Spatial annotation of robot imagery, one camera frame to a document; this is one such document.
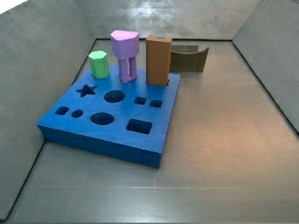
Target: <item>green block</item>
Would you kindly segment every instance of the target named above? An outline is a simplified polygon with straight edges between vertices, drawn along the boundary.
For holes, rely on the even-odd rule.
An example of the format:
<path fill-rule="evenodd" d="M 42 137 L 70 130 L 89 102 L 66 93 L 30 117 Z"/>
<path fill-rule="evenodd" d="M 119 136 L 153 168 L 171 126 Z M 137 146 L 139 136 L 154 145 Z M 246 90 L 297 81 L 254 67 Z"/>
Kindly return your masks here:
<path fill-rule="evenodd" d="M 93 75 L 97 79 L 109 77 L 109 54 L 103 51 L 93 52 L 89 55 L 89 62 L 91 66 Z"/>

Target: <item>foam block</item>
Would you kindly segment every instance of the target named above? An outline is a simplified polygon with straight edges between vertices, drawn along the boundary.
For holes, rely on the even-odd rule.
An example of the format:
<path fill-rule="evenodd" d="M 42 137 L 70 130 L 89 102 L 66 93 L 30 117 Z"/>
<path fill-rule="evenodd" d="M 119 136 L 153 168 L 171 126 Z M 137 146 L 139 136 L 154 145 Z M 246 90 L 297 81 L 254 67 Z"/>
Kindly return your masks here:
<path fill-rule="evenodd" d="M 46 139 L 159 168 L 179 81 L 170 74 L 167 87 L 149 85 L 138 69 L 125 84 L 118 66 L 106 79 L 89 70 L 38 123 Z"/>

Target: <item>circular hole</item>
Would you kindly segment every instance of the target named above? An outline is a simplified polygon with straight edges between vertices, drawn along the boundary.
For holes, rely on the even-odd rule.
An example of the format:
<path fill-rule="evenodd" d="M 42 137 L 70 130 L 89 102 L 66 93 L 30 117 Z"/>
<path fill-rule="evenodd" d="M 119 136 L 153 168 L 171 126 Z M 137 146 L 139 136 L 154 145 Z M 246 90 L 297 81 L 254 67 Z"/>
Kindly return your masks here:
<path fill-rule="evenodd" d="M 109 125 L 115 121 L 115 117 L 109 113 L 97 113 L 91 116 L 90 120 L 98 125 Z"/>
<path fill-rule="evenodd" d="M 71 113 L 71 116 L 74 118 L 79 118 L 83 116 L 83 111 L 81 109 L 75 110 L 73 113 Z"/>
<path fill-rule="evenodd" d="M 113 90 L 106 93 L 105 99 L 107 102 L 122 102 L 126 98 L 126 94 L 121 90 Z"/>

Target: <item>orange rectangular block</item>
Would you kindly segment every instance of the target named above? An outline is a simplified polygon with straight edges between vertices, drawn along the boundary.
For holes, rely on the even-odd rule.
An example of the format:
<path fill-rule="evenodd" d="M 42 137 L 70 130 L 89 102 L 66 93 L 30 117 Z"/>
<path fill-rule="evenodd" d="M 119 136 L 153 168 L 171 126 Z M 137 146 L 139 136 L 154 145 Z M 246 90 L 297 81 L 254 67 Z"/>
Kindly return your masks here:
<path fill-rule="evenodd" d="M 150 35 L 146 39 L 146 83 L 158 86 L 169 85 L 171 66 L 173 38 L 157 38 Z"/>

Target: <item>metal floor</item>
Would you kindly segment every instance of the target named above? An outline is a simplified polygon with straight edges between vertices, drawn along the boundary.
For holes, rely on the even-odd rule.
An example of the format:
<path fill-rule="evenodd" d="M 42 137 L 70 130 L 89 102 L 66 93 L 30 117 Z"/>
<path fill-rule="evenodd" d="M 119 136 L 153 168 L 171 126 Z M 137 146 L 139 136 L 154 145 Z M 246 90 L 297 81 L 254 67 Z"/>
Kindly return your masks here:
<path fill-rule="evenodd" d="M 232 42 L 182 43 L 210 55 L 182 76 L 162 168 L 47 143 L 9 223 L 299 222 L 298 136 Z"/>

